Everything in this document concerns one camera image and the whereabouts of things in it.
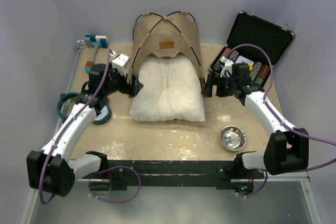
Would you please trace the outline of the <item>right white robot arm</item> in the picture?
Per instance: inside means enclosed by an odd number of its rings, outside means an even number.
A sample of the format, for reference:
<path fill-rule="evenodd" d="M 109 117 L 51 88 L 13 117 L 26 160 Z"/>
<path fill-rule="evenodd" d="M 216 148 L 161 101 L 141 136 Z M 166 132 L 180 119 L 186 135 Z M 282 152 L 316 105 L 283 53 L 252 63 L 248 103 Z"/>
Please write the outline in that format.
<path fill-rule="evenodd" d="M 269 141 L 264 153 L 247 152 L 234 165 L 234 173 L 246 178 L 253 169 L 265 170 L 272 175 L 298 172 L 308 167 L 309 140 L 305 129 L 289 123 L 269 102 L 264 89 L 253 83 L 249 66 L 245 63 L 224 64 L 220 73 L 210 72 L 202 94 L 211 97 L 234 96 L 257 117 Z"/>

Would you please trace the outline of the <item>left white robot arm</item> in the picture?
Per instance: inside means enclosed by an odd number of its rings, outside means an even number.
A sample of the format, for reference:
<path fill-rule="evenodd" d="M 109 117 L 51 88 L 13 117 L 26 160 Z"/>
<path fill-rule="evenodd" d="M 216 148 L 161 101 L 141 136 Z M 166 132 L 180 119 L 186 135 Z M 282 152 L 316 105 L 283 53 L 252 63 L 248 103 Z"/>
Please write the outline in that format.
<path fill-rule="evenodd" d="M 120 92 L 135 97 L 142 88 L 137 74 L 129 77 L 121 66 L 112 63 L 92 66 L 88 81 L 56 135 L 40 151 L 27 155 L 29 185 L 39 191 L 43 204 L 49 203 L 43 198 L 44 192 L 64 197 L 76 181 L 91 174 L 97 178 L 108 174 L 108 159 L 102 153 L 89 151 L 73 161 L 70 156 L 87 127 L 108 104 L 109 95 Z"/>

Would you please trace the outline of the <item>white pillow cushion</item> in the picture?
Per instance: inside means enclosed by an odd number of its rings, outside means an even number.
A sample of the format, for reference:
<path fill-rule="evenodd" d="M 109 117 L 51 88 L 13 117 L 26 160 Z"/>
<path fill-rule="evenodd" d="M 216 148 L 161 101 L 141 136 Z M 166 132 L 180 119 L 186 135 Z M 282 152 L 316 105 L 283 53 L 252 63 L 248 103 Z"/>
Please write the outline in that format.
<path fill-rule="evenodd" d="M 204 122 L 201 84 L 185 55 L 148 56 L 139 71 L 143 88 L 133 98 L 130 115 L 139 122 Z"/>

